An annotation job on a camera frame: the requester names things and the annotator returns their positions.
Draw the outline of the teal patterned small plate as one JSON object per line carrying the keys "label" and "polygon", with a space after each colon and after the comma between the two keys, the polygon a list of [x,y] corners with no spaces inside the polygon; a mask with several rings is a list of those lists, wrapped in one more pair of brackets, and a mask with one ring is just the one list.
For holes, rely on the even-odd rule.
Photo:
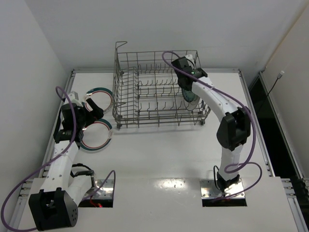
{"label": "teal patterned small plate", "polygon": [[192,91],[185,90],[184,88],[182,88],[182,95],[183,95],[184,100],[187,103],[190,103],[190,104],[199,103],[199,96],[193,93]]}

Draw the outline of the white plate with grey rings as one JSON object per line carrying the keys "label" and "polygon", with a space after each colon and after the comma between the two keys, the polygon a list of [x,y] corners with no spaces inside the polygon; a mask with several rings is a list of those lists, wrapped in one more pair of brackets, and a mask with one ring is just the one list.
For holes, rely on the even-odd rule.
{"label": "white plate with grey rings", "polygon": [[199,102],[200,102],[200,97],[197,96],[193,101],[188,103],[187,110],[193,111],[194,109],[196,109]]}

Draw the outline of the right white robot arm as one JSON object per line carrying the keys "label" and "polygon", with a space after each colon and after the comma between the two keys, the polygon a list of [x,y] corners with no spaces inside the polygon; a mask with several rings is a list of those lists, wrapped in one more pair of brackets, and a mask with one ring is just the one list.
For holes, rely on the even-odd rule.
{"label": "right white robot arm", "polygon": [[236,107],[214,90],[208,74],[201,68],[195,68],[191,55],[179,57],[171,64],[175,69],[186,72],[210,86],[206,87],[183,73],[175,71],[188,110],[191,111],[200,100],[203,100],[220,122],[216,137],[222,147],[222,156],[215,187],[224,192],[225,189],[239,181],[239,173],[227,170],[226,166],[230,165],[231,168],[236,168],[239,164],[243,145],[251,134],[249,116],[244,108]]}

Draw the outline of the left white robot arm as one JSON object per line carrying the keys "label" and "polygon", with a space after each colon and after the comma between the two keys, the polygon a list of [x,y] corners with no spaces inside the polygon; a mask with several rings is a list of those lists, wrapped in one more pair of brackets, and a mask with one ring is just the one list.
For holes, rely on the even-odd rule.
{"label": "left white robot arm", "polygon": [[70,181],[73,161],[80,150],[84,130],[103,117],[103,110],[94,106],[88,111],[78,93],[72,91],[60,108],[60,122],[54,133],[54,155],[38,193],[28,200],[30,211],[38,231],[74,227],[78,219],[78,205],[94,186],[94,171],[78,172]]}

